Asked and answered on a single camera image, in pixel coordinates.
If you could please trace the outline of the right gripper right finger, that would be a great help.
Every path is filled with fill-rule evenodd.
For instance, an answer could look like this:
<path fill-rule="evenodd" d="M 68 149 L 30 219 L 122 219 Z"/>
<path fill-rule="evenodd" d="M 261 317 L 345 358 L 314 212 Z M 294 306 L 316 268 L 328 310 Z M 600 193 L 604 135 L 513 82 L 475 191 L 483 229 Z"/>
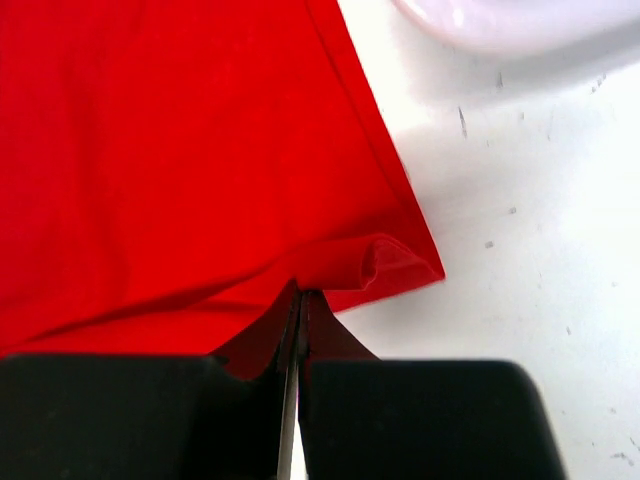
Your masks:
<path fill-rule="evenodd" d="M 305 293 L 299 424 L 312 479 L 562 479 L 541 396 L 503 360 L 382 360 Z"/>

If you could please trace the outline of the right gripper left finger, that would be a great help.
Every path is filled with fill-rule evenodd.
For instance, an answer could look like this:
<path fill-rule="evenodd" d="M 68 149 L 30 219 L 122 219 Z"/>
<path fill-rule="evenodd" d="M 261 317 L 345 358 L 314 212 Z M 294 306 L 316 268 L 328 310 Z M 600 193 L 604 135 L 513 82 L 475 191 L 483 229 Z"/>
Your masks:
<path fill-rule="evenodd" d="M 5 479 L 286 479 L 300 292 L 205 355 L 12 355 Z"/>

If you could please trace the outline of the red t shirt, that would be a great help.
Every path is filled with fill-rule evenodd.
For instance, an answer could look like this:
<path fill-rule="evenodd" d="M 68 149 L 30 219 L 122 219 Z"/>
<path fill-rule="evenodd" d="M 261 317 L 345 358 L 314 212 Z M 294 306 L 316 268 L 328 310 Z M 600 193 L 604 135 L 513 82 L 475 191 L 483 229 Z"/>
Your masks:
<path fill-rule="evenodd" d="M 1 5 L 1 352 L 210 353 L 443 280 L 334 1 Z"/>

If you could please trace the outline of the white plastic basket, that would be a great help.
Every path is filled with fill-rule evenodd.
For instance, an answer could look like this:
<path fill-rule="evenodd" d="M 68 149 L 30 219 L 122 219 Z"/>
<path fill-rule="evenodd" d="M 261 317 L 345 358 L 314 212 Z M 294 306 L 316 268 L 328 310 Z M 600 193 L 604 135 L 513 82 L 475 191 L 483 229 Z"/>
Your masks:
<path fill-rule="evenodd" d="M 637 1 L 397 1 L 426 34 L 478 53 L 553 51 L 639 22 Z"/>

